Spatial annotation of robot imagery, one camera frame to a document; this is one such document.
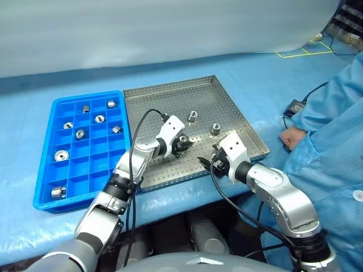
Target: metal nut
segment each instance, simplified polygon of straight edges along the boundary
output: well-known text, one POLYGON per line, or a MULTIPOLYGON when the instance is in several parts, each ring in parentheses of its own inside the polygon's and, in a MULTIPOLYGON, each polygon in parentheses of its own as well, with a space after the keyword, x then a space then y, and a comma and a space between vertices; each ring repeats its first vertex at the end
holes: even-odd
POLYGON ((96 123, 102 123, 106 120, 103 115, 97 115, 95 118, 96 123))
POLYGON ((62 199, 66 197, 66 186, 54 187, 50 193, 53 199, 62 199))
POLYGON ((195 110, 192 110, 189 114, 188 120, 189 122, 195 122, 197 120, 198 113, 195 110))
POLYGON ((114 126, 113 129, 112 129, 112 132, 115 133, 115 134, 120 133, 121 128, 119 126, 114 126))
POLYGON ((63 126, 64 129, 71 129, 73 128, 73 123, 72 122, 67 122, 64 124, 63 126))
POLYGON ((189 141, 189 137, 186 135, 182 135, 179 137, 179 141, 181 141, 182 143, 186 143, 189 141))
POLYGON ((109 108, 109 109, 111 109, 111 108, 114 108, 114 107, 116 107, 116 102, 114 101, 114 100, 108 100, 107 101, 107 107, 109 108))
POLYGON ((87 112, 90 112, 90 106, 88 106, 88 105, 84 105, 84 106, 82 107, 82 113, 87 113, 87 112))
POLYGON ((221 132, 221 125, 220 124, 215 123, 210 128, 210 133, 212 133, 213 135, 219 135, 220 132, 221 132))
POLYGON ((54 155, 54 159, 56 162, 61 162, 61 161, 64 161, 64 160, 68 160, 69 158, 69 154, 67 151, 65 150, 59 150, 55 153, 54 155))
POLYGON ((82 139, 84 136, 86 135, 86 131, 84 129, 79 129, 77 130, 77 132, 75 133, 75 138, 77 140, 82 139))

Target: blue lab coat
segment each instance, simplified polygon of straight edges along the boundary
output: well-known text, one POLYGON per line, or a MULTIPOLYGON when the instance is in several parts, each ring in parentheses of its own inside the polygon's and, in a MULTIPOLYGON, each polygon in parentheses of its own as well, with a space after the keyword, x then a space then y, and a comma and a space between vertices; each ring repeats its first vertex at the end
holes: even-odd
MULTIPOLYGON (((313 202, 342 270, 362 272, 363 202, 353 192, 363 190, 363 53, 311 94, 292 121, 308 134, 291 152, 283 171, 313 202)), ((240 203, 251 214, 258 205, 255 196, 240 203)), ((267 205, 260 221, 278 228, 267 205)), ((261 243, 266 247, 280 241, 264 233, 261 243)), ((270 264, 292 269, 286 248, 265 256, 270 264)))

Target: metal perforated tray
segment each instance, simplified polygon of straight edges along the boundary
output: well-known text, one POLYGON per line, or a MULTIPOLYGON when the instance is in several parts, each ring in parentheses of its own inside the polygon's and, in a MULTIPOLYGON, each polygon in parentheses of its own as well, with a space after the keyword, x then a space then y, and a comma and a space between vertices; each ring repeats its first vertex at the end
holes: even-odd
MULTIPOLYGON (((185 133, 194 145, 179 159, 170 156, 150 163, 144 174, 142 190, 153 190, 207 174, 197 157, 210 159, 213 148, 224 136, 236 131, 248 150, 252 161, 269 153, 268 147, 241 114, 216 76, 206 76, 151 87, 125 90, 128 119, 133 135, 143 114, 151 108, 176 115, 185 124, 185 133), (198 113, 197 121, 189 123, 190 111, 198 113), (219 136, 210 134, 213 123, 219 123, 219 136)), ((155 137, 162 126, 160 117, 151 113, 142 124, 138 141, 155 137)))

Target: table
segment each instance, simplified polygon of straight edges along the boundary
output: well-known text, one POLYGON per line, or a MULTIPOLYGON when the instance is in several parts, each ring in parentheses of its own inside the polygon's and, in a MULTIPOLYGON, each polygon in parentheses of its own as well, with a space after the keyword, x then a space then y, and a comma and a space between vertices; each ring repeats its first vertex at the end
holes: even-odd
MULTIPOLYGON (((334 44, 337 51, 343 48, 339 42, 334 44)), ((270 148, 271 153, 263 163, 281 168, 288 156, 278 139, 284 129, 283 111, 293 99, 302 100, 314 87, 329 80, 352 58, 332 53, 289 58, 278 54, 232 54, 155 65, 0 79, 3 116, 0 129, 0 265, 39 256, 70 239, 85 211, 49 214, 32 206, 54 99, 214 74, 270 148)), ((245 185, 232 184, 227 178, 222 179, 221 187, 230 197, 247 190, 245 185)), ((141 193, 136 196, 136 226, 219 199, 209 176, 141 193)))

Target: white backdrop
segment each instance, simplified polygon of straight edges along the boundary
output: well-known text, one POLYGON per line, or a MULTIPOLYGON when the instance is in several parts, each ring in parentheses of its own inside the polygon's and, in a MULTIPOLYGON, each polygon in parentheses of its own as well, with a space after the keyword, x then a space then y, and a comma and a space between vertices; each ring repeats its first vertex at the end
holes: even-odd
POLYGON ((0 0, 0 77, 274 52, 339 0, 0 0))

